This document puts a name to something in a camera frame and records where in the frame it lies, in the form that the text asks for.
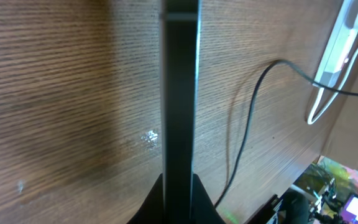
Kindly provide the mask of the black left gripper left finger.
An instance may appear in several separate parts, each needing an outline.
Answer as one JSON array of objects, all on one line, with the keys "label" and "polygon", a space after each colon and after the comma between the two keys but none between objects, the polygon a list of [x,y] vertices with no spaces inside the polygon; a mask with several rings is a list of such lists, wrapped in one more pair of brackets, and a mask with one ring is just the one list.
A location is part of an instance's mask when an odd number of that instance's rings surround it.
[{"label": "black left gripper left finger", "polygon": [[163,174],[160,174],[146,199],[127,224],[162,224],[163,219]]}]

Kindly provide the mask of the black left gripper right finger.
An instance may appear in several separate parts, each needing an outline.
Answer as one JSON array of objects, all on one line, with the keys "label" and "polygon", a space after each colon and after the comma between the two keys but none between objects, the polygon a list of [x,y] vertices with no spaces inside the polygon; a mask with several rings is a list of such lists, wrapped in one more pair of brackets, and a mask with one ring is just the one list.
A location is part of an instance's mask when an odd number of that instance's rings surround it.
[{"label": "black left gripper right finger", "polygon": [[193,174],[191,222],[192,224],[225,224],[196,174]]}]

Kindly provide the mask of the smartphone with teal screen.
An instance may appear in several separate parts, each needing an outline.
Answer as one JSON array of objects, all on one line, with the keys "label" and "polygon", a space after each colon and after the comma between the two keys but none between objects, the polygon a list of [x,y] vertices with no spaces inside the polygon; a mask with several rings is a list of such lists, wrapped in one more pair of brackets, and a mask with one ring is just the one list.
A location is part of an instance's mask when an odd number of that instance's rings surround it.
[{"label": "smartphone with teal screen", "polygon": [[165,223],[191,222],[200,4],[199,0],[166,0],[161,5]]}]

